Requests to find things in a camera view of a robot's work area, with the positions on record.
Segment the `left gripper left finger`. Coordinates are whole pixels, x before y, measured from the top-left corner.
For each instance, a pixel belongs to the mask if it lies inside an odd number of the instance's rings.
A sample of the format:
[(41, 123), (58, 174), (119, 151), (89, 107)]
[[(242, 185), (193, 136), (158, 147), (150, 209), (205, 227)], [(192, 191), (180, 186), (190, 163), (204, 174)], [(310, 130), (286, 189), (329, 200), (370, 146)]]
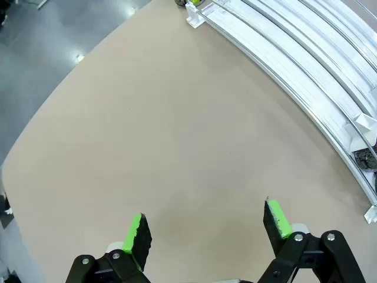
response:
[(152, 237), (145, 214), (134, 216), (125, 241), (96, 259), (79, 255), (65, 283), (151, 283), (144, 275)]

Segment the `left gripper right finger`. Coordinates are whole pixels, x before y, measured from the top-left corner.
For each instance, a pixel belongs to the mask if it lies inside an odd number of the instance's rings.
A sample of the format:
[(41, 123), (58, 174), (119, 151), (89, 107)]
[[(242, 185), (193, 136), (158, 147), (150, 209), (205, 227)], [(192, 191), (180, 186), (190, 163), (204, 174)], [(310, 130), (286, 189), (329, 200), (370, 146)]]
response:
[(319, 283), (366, 283), (340, 231), (326, 231), (318, 238), (305, 225), (293, 229), (274, 199), (264, 202), (263, 224), (275, 259), (257, 283), (293, 283), (300, 269), (311, 269)]

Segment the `clear can dispenser rack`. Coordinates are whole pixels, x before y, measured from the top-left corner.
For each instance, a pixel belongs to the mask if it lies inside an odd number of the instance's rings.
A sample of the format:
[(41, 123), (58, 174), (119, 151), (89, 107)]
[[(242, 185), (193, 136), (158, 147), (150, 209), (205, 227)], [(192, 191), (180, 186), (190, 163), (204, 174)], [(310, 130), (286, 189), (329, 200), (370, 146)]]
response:
[(377, 222), (377, 30), (342, 0), (185, 5), (242, 50), (308, 115), (346, 163)]

